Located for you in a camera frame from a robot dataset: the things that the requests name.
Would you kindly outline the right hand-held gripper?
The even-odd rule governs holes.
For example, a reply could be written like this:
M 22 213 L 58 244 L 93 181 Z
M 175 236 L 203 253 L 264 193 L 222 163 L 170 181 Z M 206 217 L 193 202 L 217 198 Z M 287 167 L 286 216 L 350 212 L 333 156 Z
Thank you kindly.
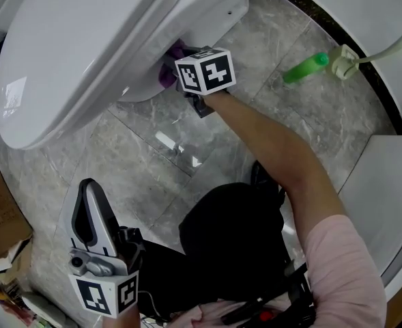
M 231 52 L 223 48 L 204 49 L 175 61 L 180 91 L 200 118 L 214 112 L 204 97 L 236 84 Z

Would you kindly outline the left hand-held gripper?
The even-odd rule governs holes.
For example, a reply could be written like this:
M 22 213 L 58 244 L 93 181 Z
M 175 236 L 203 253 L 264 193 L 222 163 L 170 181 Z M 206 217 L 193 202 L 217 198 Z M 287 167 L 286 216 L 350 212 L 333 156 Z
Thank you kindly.
M 109 318 L 133 308 L 138 301 L 144 240 L 138 228 L 119 229 L 102 187 L 92 178 L 79 183 L 70 240 L 74 248 L 68 277 L 83 308 Z

